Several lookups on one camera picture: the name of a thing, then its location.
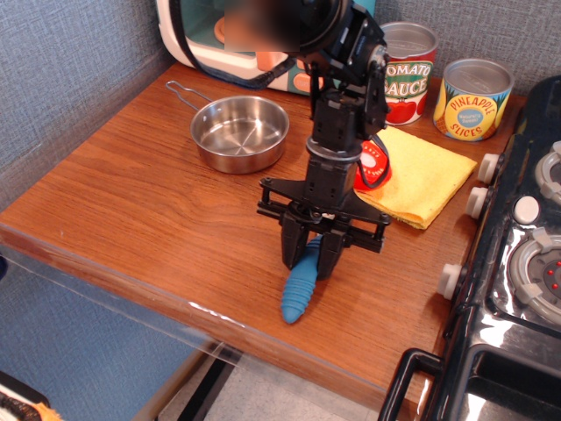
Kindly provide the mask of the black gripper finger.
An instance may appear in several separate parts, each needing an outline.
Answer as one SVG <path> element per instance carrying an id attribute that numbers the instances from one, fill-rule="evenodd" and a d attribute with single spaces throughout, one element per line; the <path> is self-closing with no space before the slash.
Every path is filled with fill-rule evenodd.
<path id="1" fill-rule="evenodd" d="M 284 214 L 281 220 L 281 251 L 285 266 L 292 269 L 302 258 L 308 244 L 310 218 Z"/>
<path id="2" fill-rule="evenodd" d="M 343 250 L 350 245 L 350 237 L 344 232 L 326 232 L 319 248 L 317 262 L 317 280 L 324 281 L 331 277 Z"/>

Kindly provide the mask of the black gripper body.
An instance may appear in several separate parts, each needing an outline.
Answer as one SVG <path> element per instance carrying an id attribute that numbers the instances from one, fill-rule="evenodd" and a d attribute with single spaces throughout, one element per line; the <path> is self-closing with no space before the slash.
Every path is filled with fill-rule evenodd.
<path id="1" fill-rule="evenodd" d="M 279 221 L 284 214 L 310 218 L 309 233 L 344 232 L 350 245 L 379 253 L 390 217 L 366 204 L 354 192 L 359 156 L 309 157 L 302 181 L 265 177 L 258 213 Z"/>

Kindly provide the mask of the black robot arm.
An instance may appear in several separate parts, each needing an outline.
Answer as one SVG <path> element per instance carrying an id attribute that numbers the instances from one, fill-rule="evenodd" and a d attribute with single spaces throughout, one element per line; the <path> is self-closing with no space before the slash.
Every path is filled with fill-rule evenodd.
<path id="1" fill-rule="evenodd" d="M 282 260 L 294 268 L 311 232 L 321 235 L 317 277 L 329 278 L 341 253 L 353 245 L 379 252 L 388 215 L 354 191 L 365 179 L 360 157 L 388 113 L 385 77 L 389 56 L 384 32 L 353 1 L 300 1 L 300 49 L 310 82 L 313 132 L 302 181 L 264 178 L 258 212 L 281 226 Z"/>

